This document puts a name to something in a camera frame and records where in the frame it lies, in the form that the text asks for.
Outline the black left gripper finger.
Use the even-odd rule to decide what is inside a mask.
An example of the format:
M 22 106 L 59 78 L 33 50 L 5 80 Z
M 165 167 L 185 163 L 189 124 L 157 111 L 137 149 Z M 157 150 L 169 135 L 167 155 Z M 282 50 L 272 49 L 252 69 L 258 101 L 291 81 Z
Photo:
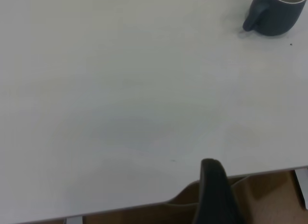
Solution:
M 222 164 L 216 159 L 201 161 L 199 203 L 194 224 L 244 224 Z

